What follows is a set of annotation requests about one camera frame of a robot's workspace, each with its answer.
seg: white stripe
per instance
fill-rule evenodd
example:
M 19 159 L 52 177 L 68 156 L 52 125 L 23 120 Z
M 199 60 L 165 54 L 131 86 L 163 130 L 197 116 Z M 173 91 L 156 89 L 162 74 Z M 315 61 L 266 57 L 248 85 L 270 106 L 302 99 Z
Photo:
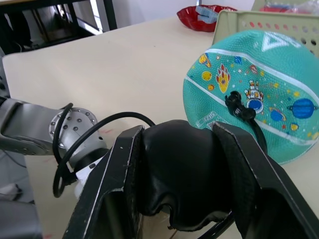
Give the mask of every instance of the white stripe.
M 185 76 L 185 80 L 191 82 L 193 85 L 195 85 L 197 88 L 199 88 L 201 91 L 203 91 L 205 94 L 209 95 L 211 98 L 213 98 L 215 101 L 217 101 L 218 103 L 220 103 L 222 106 L 226 107 L 226 104 L 223 100 L 221 100 L 220 98 L 218 98 L 217 96 L 213 95 L 212 93 L 206 91 L 203 87 L 201 87 L 199 84 L 197 84 L 196 82 L 194 82 L 191 78 L 189 78 L 188 76 Z M 282 138 L 285 138 L 287 140 L 289 140 L 290 142 L 294 143 L 294 144 L 298 144 L 298 145 L 313 145 L 317 142 L 317 140 L 304 140 L 304 139 L 299 139 L 297 137 L 288 135 L 284 132 L 279 131 L 276 128 L 273 128 L 265 123 L 262 123 L 259 120 L 255 120 L 256 123 L 261 127 L 264 128 L 265 130 L 274 133 Z
M 251 56 L 242 53 L 242 52 L 233 52 L 233 51 L 226 51 L 226 50 L 221 50 L 221 49 L 208 49 L 207 51 L 205 51 L 205 53 L 218 53 L 218 54 L 223 54 L 223 55 L 229 55 L 229 56 L 240 56 L 240 57 L 244 57 L 246 58 L 248 61 L 250 61 L 252 64 L 254 64 L 255 66 L 258 66 L 259 68 L 263 69 L 264 71 L 272 74 L 273 76 L 276 76 L 279 79 L 282 79 L 294 86 L 297 86 L 298 88 L 302 89 L 303 91 L 307 92 L 315 101 L 316 103 L 319 105 L 319 98 L 318 96 L 312 91 L 312 89 L 310 89 L 308 86 L 306 86 L 304 83 L 290 77 L 287 76 L 279 71 L 276 71 L 268 66 L 265 66 L 264 64 L 256 61 L 255 59 L 253 59 Z

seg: gray robot arm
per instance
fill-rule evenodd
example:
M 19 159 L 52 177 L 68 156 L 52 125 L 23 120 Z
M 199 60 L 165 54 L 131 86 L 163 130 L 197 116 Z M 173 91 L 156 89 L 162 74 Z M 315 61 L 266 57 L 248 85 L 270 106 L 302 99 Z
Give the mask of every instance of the gray robot arm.
M 0 98 L 0 149 L 24 155 L 53 155 L 53 136 L 62 112 Z M 90 111 L 72 108 L 61 129 L 60 154 L 63 155 L 96 122 Z M 95 132 L 72 154 L 70 166 L 74 169 L 81 159 L 101 148 L 106 149 L 106 143 Z

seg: beige basket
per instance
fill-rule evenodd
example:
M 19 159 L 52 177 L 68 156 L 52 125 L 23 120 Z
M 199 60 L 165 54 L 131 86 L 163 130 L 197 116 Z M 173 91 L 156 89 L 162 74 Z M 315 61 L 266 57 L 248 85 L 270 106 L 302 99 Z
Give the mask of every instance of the beige basket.
M 250 29 L 291 36 L 319 57 L 319 17 L 306 14 L 223 10 L 219 13 L 213 44 L 236 32 Z

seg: table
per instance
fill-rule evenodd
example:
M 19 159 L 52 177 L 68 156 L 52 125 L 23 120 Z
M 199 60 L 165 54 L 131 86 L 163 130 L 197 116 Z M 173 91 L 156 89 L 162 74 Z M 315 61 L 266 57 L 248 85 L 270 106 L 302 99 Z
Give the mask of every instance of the table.
M 73 8 L 72 3 L 78 1 L 85 1 L 85 0 L 0 0 L 0 14 L 16 12 L 16 11 L 24 11 L 24 10 L 31 10 L 31 9 L 38 9 L 42 7 L 54 6 L 54 5 L 61 5 L 61 4 L 68 4 L 72 24 L 74 25 L 75 29 L 78 29 L 79 24 L 77 21 L 77 17 Z M 110 30 L 117 29 L 115 13 L 113 8 L 112 0 L 103 0 L 106 16 L 108 19 L 108 25 Z M 0 35 L 3 35 L 2 27 L 0 26 Z M 1 45 L 4 46 L 3 51 L 5 54 L 14 52 L 10 51 L 11 46 L 6 41 L 5 37 L 0 38 Z
M 55 109 L 73 102 L 75 107 L 94 112 L 99 120 L 122 111 L 142 113 L 155 123 L 185 120 L 183 79 L 194 61 L 211 45 L 212 38 L 211 33 L 187 29 L 173 17 L 9 55 L 4 57 L 3 65 L 12 98 Z M 121 131 L 138 124 L 141 124 L 138 119 L 115 121 L 102 128 L 103 138 L 111 145 Z M 317 217 L 318 154 L 319 144 L 299 160 L 284 166 Z M 56 163 L 52 157 L 28 156 L 27 166 L 44 231 L 61 238 L 75 205 L 73 189 L 68 187 L 62 198 L 53 198 L 51 187 Z M 69 208 L 61 212 L 59 208 L 65 204 Z M 163 217 L 161 214 L 150 222 L 147 228 L 153 234 L 145 238 L 170 237 L 171 231 L 163 232 L 166 237 L 155 233 L 167 225 Z M 56 220 L 56 225 L 50 223 L 52 220 Z M 197 238 L 202 232 L 178 232 L 174 239 Z M 221 237 L 239 238 L 234 225 Z

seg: black clip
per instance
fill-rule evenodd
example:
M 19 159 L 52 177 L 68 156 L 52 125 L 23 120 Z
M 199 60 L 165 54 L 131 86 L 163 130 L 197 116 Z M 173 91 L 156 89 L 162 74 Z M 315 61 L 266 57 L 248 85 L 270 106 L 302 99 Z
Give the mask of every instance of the black clip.
M 232 91 L 230 96 L 225 96 L 225 104 L 232 116 L 239 117 L 244 121 L 253 120 L 256 116 L 256 111 L 254 109 L 246 108 L 242 104 L 241 96 L 238 91 Z

